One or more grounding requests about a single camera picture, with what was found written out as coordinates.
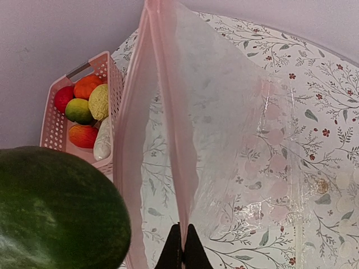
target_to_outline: plastic sheet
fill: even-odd
[[[132,220],[127,268],[153,268],[162,250],[144,243],[144,211],[164,217],[159,229],[179,220],[182,245],[189,223],[205,243],[301,219],[290,86],[179,3],[145,1],[119,113],[114,183]],[[178,219],[151,207],[155,182],[174,185]]]

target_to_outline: white wall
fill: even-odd
[[[183,0],[265,24],[359,62],[358,0]],[[0,148],[37,145],[50,84],[135,29],[142,0],[0,1]]]

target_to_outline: mango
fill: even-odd
[[[98,132],[92,126],[74,125],[68,131],[68,140],[76,147],[93,149]]]
[[[96,87],[89,99],[89,109],[94,119],[103,120],[108,117],[108,86]]]
[[[65,116],[68,120],[83,125],[88,125],[94,120],[89,110],[89,102],[80,98],[74,98],[68,102]]]
[[[88,100],[93,90],[101,84],[103,84],[101,78],[96,75],[88,75],[77,81],[73,93],[76,98]]]

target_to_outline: watermelon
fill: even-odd
[[[0,268],[117,269],[130,219],[111,181],[42,147],[0,150]]]

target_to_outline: clear plastic bag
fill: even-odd
[[[172,0],[145,1],[137,40],[114,142],[127,268],[156,265],[164,242],[146,241],[151,216],[165,238],[179,221],[182,245],[189,223],[205,244],[299,219],[291,88]]]
[[[299,268],[359,268],[357,168],[350,163],[322,169],[304,167],[302,179],[306,184],[302,186],[305,207]]]

